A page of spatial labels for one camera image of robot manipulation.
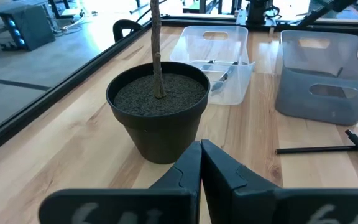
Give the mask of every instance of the floor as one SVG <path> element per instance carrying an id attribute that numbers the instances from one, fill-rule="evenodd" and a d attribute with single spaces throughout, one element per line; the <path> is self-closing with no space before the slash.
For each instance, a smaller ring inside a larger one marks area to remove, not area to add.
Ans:
<path id="1" fill-rule="evenodd" d="M 111 0 L 108 4 L 104 0 L 74 0 L 70 4 L 83 8 L 86 20 L 70 30 L 70 34 L 57 37 L 56 41 L 34 51 L 3 52 L 0 49 L 0 80 L 33 84 L 41 86 L 41 89 L 55 86 L 114 43 L 112 25 L 117 20 L 136 20 L 147 10 L 146 7 L 130 15 L 129 11 L 136 8 L 134 0 Z M 283 19 L 295 19 L 311 7 L 309 0 L 275 0 L 274 4 L 280 7 Z M 230 6 L 231 0 L 224 0 L 223 12 L 230 11 Z M 179 14 L 181 7 L 181 0 L 168 0 L 161 4 L 160 10 L 162 13 Z M 98 15 L 92 16 L 92 11 L 97 11 Z M 358 19 L 358 14 L 352 11 L 333 15 L 341 16 Z M 148 19 L 149 16 L 145 16 L 140 23 Z M 0 35 L 0 43 L 8 40 L 7 32 Z M 43 93 L 40 88 L 31 86 L 23 88 L 0 84 L 0 123 Z"/>

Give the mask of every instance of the clear plastic bin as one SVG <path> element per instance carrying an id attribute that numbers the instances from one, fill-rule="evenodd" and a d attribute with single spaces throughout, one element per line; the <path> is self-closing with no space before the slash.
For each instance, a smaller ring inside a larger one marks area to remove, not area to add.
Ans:
<path id="1" fill-rule="evenodd" d="M 358 122 L 358 37 L 287 30 L 276 109 L 341 125 Z"/>
<path id="2" fill-rule="evenodd" d="M 243 101 L 254 69 L 243 27 L 189 26 L 170 56 L 205 72 L 211 82 L 209 103 L 236 105 Z"/>

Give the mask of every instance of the wooden tabletop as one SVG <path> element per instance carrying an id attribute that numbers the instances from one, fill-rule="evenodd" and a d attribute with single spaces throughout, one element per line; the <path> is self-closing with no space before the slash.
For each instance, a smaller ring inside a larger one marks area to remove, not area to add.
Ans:
<path id="1" fill-rule="evenodd" d="M 182 28 L 163 27 L 162 60 Z M 358 187 L 358 152 L 278 156 L 276 148 L 350 144 L 344 130 L 291 118 L 274 108 L 281 71 L 279 34 L 251 32 L 255 69 L 244 101 L 208 105 L 197 140 L 210 139 L 248 168 L 282 187 Z M 171 166 L 146 161 L 105 99 L 109 82 L 151 62 L 150 32 L 0 147 L 0 224 L 38 223 L 41 201 L 64 188 L 147 188 Z M 201 222 L 209 223 L 204 194 Z"/>

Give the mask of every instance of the black plant pot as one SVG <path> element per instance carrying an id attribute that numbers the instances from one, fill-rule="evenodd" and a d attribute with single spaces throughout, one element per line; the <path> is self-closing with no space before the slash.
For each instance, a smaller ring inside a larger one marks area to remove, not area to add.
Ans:
<path id="1" fill-rule="evenodd" d="M 128 83 L 151 75 L 153 64 L 147 63 L 118 75 L 109 84 L 106 98 L 115 117 L 125 126 L 142 156 L 150 162 L 168 164 L 175 162 L 195 140 L 201 114 L 208 103 L 210 85 L 207 76 L 191 65 L 162 62 L 161 67 L 163 73 L 185 75 L 198 81 L 206 90 L 204 97 L 185 110 L 162 116 L 139 116 L 121 111 L 114 105 L 117 93 Z"/>

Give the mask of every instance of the translucent gray plastic bin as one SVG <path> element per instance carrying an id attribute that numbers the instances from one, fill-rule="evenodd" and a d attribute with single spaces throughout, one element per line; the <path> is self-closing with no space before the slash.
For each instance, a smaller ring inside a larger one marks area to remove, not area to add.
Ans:
<path id="1" fill-rule="evenodd" d="M 341 125 L 358 122 L 358 37 L 286 30 L 275 102 L 289 116 Z"/>

